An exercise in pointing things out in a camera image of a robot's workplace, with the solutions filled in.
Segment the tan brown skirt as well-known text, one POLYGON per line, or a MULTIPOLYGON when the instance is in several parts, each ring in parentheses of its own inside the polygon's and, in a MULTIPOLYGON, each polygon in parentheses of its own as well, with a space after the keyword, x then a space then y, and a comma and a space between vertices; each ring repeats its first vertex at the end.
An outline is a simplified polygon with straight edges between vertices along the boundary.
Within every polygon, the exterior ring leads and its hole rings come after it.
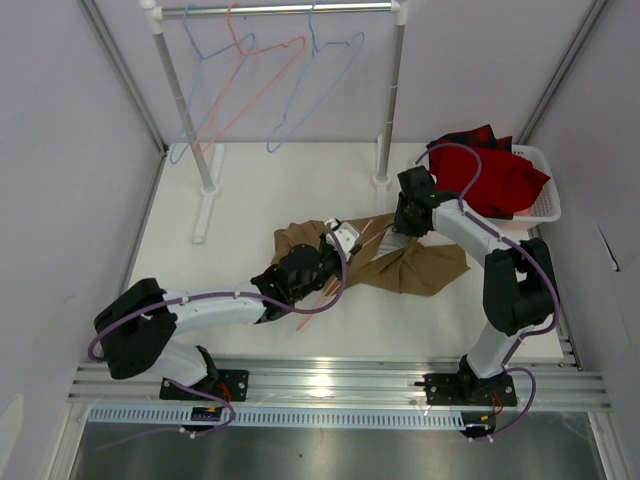
POLYGON ((392 213, 352 219, 364 233, 363 247, 348 267, 348 288, 364 284, 379 289, 433 296, 469 270, 465 251, 456 244, 425 246, 395 234, 392 213))

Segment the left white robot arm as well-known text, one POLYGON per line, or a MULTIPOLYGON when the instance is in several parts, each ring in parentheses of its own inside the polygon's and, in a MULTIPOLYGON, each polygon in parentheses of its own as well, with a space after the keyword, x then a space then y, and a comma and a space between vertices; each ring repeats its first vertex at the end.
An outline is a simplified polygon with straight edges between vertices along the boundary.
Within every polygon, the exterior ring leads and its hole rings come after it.
POLYGON ((290 313, 316 314, 317 308, 304 309, 299 302, 332 277, 344 280, 359 248, 358 234, 339 227, 321 235, 317 246, 294 246, 236 287, 170 292, 154 278, 142 279, 97 315, 89 357, 104 362, 114 380, 150 373, 194 399, 207 399, 219 378, 213 359, 204 347, 183 345, 177 336, 222 325, 268 323, 290 313))

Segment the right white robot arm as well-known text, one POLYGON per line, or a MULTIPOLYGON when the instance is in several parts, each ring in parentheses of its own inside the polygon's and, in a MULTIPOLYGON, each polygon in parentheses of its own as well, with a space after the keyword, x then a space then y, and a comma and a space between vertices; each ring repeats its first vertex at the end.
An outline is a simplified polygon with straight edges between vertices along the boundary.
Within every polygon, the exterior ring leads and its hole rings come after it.
POLYGON ((549 248, 539 238, 514 240, 476 216, 456 193, 439 191, 424 167, 405 170, 398 180, 393 230, 415 238, 437 232, 484 270, 487 324, 456 374, 458 395, 479 403, 508 379, 505 365, 524 339, 556 328, 560 305, 549 248))

